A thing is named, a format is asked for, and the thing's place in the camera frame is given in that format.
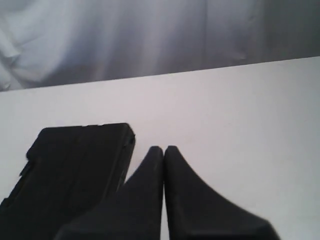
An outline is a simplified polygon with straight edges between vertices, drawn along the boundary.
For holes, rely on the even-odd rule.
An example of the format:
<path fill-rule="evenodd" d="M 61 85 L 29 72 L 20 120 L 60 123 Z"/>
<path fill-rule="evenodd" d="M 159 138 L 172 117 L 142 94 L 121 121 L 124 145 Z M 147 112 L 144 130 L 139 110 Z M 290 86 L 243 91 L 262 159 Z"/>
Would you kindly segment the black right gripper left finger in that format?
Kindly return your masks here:
<path fill-rule="evenodd" d="M 159 240 L 164 155 L 158 146 L 110 198 L 60 228 L 57 240 Z"/>

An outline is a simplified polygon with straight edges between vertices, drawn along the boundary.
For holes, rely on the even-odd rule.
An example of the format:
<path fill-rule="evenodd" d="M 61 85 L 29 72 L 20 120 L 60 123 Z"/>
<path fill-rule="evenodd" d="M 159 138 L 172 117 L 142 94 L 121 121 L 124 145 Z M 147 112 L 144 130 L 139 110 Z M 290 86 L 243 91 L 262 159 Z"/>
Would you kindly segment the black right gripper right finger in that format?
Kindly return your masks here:
<path fill-rule="evenodd" d="M 190 167 L 177 146 L 164 154 L 164 190 L 171 240 L 278 240 L 269 221 L 224 198 Z"/>

